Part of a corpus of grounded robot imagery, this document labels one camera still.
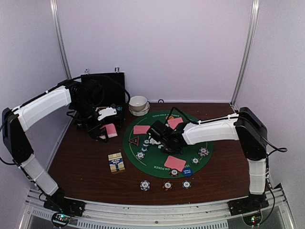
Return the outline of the dark blue green chip stack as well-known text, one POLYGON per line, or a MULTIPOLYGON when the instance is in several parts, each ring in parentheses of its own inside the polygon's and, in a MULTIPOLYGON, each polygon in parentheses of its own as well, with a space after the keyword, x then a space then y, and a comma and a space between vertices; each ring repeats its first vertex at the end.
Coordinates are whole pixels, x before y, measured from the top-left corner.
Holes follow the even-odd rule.
POLYGON ((185 181, 182 182, 182 187, 183 187, 184 189, 190 189, 190 188, 192 187, 192 184, 191 184, 190 181, 185 180, 185 181))

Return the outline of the blue white chip stack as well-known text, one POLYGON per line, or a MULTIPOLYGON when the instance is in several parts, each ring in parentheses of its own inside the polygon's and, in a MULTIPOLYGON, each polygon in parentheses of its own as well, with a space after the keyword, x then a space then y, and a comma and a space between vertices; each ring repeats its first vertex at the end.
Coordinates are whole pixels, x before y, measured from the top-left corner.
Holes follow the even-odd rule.
POLYGON ((140 189, 142 191, 148 191, 151 187, 151 184, 148 180, 143 180, 140 182, 140 189))

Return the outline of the dealt red card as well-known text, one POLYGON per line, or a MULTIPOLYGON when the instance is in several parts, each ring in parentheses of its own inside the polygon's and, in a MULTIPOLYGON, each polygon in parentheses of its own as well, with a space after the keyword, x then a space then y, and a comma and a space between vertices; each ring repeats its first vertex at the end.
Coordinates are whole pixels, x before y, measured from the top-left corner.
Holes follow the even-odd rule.
POLYGON ((149 125, 135 125, 133 127, 133 134, 134 135, 146 134, 149 129, 150 129, 149 125))
POLYGON ((182 159, 179 159, 179 158, 176 158, 173 156, 168 156, 164 163, 165 167, 168 167, 171 169, 177 169, 178 171, 182 171, 184 169, 185 165, 186 165, 185 160, 182 160, 182 159))
POLYGON ((183 123, 183 119, 181 117, 169 119, 167 123, 171 129, 175 129, 178 124, 183 123))

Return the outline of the single blue chip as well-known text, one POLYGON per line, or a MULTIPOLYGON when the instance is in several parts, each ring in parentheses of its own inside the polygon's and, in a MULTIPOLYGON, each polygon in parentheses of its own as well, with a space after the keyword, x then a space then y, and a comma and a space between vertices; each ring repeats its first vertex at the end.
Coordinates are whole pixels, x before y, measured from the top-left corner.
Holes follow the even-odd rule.
POLYGON ((200 162, 200 160, 198 158, 196 158, 196 157, 192 158, 193 164, 197 165, 197 164, 199 164, 199 162, 200 162))

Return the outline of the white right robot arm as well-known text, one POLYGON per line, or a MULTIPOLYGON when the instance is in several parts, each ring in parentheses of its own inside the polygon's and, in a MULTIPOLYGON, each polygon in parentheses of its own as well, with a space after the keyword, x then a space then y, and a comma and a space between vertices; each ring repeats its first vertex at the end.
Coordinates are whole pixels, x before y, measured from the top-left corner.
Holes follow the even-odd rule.
POLYGON ((249 165, 251 195, 244 200, 244 206, 253 211, 262 204, 267 173, 267 128, 250 108, 242 107, 237 113, 216 119, 179 123, 174 130, 165 124, 161 127, 159 142, 172 152, 203 142, 239 142, 249 165))

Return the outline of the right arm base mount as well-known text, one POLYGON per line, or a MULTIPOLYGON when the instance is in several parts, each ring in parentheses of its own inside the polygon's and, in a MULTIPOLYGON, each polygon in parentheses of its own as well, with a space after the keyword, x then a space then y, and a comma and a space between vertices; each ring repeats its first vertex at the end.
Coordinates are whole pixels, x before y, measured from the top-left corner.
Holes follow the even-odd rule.
POLYGON ((259 211, 260 209, 268 206, 269 202, 265 193, 261 195, 249 194, 245 198, 230 200, 228 202, 231 216, 259 211))

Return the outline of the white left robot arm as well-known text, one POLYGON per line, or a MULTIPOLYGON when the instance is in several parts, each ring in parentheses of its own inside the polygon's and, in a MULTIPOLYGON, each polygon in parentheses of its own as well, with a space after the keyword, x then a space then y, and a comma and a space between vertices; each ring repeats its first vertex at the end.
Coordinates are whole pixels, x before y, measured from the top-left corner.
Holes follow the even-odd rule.
POLYGON ((67 107, 76 112, 76 118, 85 125, 89 136, 99 140, 101 135, 107 134, 103 128, 102 113, 97 111, 103 96, 104 90, 98 81, 82 83, 65 80, 24 104, 2 112, 3 142, 11 153, 14 164, 46 195, 51 196, 49 202, 58 212, 68 208, 68 200, 56 193, 59 186, 36 158, 29 136, 42 125, 47 116, 67 107))

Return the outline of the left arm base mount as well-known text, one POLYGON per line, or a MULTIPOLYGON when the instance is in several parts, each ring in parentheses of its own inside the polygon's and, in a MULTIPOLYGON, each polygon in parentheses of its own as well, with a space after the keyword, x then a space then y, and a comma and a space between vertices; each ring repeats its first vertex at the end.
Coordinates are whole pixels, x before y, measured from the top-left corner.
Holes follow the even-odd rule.
POLYGON ((58 188, 53 195, 47 195, 43 207, 72 217, 81 217, 85 210, 85 202, 65 197, 63 189, 58 188))

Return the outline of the blue small blind button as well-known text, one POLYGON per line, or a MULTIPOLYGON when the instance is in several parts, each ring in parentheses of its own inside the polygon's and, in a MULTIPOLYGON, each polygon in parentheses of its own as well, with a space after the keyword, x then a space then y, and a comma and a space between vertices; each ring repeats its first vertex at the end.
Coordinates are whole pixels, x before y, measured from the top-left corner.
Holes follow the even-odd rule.
POLYGON ((185 177, 191 177, 193 175, 193 170, 191 168, 184 168, 182 174, 185 177))

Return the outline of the pink backed card deck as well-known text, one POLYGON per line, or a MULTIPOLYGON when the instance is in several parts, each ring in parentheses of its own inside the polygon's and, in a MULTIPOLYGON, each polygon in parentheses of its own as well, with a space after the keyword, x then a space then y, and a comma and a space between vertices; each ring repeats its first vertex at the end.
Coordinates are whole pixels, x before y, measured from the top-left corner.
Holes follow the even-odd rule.
POLYGON ((118 135, 114 124, 104 125, 101 130, 106 130, 108 138, 116 137, 118 135))

